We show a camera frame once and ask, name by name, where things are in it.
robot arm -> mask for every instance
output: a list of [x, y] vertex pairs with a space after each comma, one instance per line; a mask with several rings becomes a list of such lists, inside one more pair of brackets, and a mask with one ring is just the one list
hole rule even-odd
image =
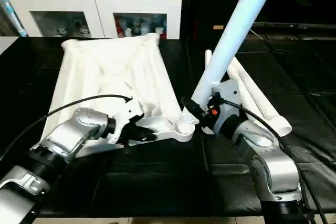
[[3, 222], [32, 223], [38, 215], [38, 203], [87, 140], [97, 140], [108, 133], [117, 133], [119, 138], [123, 132], [126, 137], [131, 134], [133, 139], [137, 136], [155, 139], [153, 131], [135, 125], [134, 122], [141, 118], [140, 113], [127, 112], [121, 112], [127, 114], [122, 118], [108, 118], [93, 109], [79, 108], [69, 120], [33, 146], [0, 180], [0, 216]]
[[207, 111], [193, 100], [183, 99], [183, 103], [202, 126], [233, 142], [238, 156], [251, 171], [265, 223], [308, 223], [312, 216], [305, 212], [294, 161], [280, 149], [276, 137], [240, 118], [238, 109], [223, 104], [222, 97], [240, 103], [235, 81], [220, 83], [213, 89]]

glass cabinet door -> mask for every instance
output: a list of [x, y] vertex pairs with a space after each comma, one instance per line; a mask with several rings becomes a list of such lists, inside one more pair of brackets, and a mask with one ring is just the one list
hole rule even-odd
[[167, 14], [114, 13], [118, 38], [157, 33], [167, 39]]
[[107, 38], [157, 33], [179, 39], [182, 0], [96, 0]]
[[95, 0], [10, 0], [29, 36], [103, 38]]
[[30, 12], [41, 34], [47, 37], [91, 38], [83, 12]]

black table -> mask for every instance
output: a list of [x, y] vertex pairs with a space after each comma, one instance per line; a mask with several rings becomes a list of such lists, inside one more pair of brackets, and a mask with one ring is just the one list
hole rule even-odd
[[[61, 65], [62, 38], [19, 38], [2, 55], [4, 148], [48, 112]], [[200, 41], [163, 40], [160, 50], [177, 98], [191, 95], [204, 70]], [[293, 126], [283, 138], [325, 212], [336, 212], [336, 58], [325, 41], [246, 41], [237, 58]], [[40, 139], [43, 124], [16, 145]], [[44, 217], [260, 215], [247, 166], [230, 141], [196, 131], [192, 141], [165, 140], [77, 159], [46, 199]]]

white pvc pipe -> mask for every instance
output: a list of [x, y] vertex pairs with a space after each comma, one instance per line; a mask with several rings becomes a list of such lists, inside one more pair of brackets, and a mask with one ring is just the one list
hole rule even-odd
[[260, 116], [261, 113], [261, 118], [265, 119], [280, 136], [285, 136], [291, 132], [292, 126], [283, 116], [279, 115], [278, 111], [269, 102], [264, 93], [259, 89], [236, 58], [233, 58], [229, 65], [228, 74], [231, 79], [238, 81], [241, 101], [245, 108], [256, 113], [258, 116]]
[[213, 84], [222, 79], [265, 1], [239, 0], [192, 96], [201, 108], [205, 109]]

black cable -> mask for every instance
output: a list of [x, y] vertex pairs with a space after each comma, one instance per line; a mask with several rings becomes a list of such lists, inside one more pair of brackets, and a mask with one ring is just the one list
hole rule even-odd
[[66, 105], [63, 105], [62, 107], [59, 107], [51, 112], [49, 112], [47, 115], [42, 116], [41, 118], [37, 119], [34, 123], [30, 124], [29, 126], [27, 126], [23, 131], [21, 131], [20, 134], [18, 134], [16, 136], [16, 138], [13, 139], [13, 141], [8, 145], [8, 147], [6, 148], [6, 150], [3, 152], [3, 154], [0, 157], [0, 162], [4, 159], [4, 157], [9, 153], [9, 151], [13, 148], [13, 146], [16, 144], [16, 142], [24, 135], [26, 134], [30, 129], [32, 129], [35, 125], [37, 125], [39, 122], [47, 119], [49, 116], [65, 109], [68, 108], [70, 106], [76, 105], [78, 103], [81, 102], [85, 102], [85, 101], [89, 101], [89, 100], [94, 100], [94, 99], [98, 99], [98, 98], [106, 98], [106, 97], [110, 97], [110, 98], [121, 98], [124, 99], [126, 102], [130, 101], [131, 98], [125, 97], [123, 95], [118, 95], [118, 94], [101, 94], [101, 95], [95, 95], [93, 97], [87, 97], [84, 99], [80, 99], [74, 102], [70, 102]]
[[326, 219], [326, 217], [325, 217], [325, 215], [323, 213], [321, 204], [320, 204], [320, 202], [319, 202], [319, 200], [318, 200], [318, 198], [317, 198], [317, 196], [315, 194], [314, 189], [312, 188], [312, 186], [311, 186], [310, 182], [308, 181], [307, 177], [305, 176], [305, 174], [303, 174], [303, 172], [301, 171], [298, 163], [293, 159], [290, 148], [288, 146], [286, 146], [285, 144], [283, 144], [283, 142], [281, 141], [280, 135], [271, 126], [269, 126], [268, 123], [266, 123], [263, 119], [261, 119], [258, 115], [256, 115], [252, 111], [250, 111], [250, 110], [244, 108], [243, 106], [240, 106], [240, 105], [238, 105], [238, 104], [236, 104], [234, 102], [230, 102], [230, 101], [227, 101], [225, 99], [222, 99], [222, 101], [223, 101], [223, 103], [231, 105], [231, 106], [233, 106], [235, 108], [238, 108], [238, 109], [244, 111], [245, 113], [249, 114], [250, 116], [254, 117], [255, 119], [257, 119], [263, 126], [265, 126], [278, 139], [279, 146], [280, 146], [281, 150], [284, 153], [286, 153], [293, 160], [293, 162], [295, 163], [295, 165], [296, 165], [296, 167], [298, 169], [300, 186], [301, 186], [301, 192], [302, 192], [302, 199], [303, 199], [304, 204], [306, 205], [306, 208], [309, 208], [309, 203], [308, 203], [308, 199], [307, 199], [307, 194], [306, 194], [306, 190], [305, 190], [305, 187], [304, 187], [305, 186], [304, 183], [306, 183], [306, 185], [307, 185], [307, 189], [308, 189], [311, 197], [313, 198], [313, 201], [314, 201], [314, 203], [316, 205], [316, 208], [317, 208], [317, 211], [318, 211], [319, 215], [321, 216], [323, 224], [328, 224], [327, 219]]

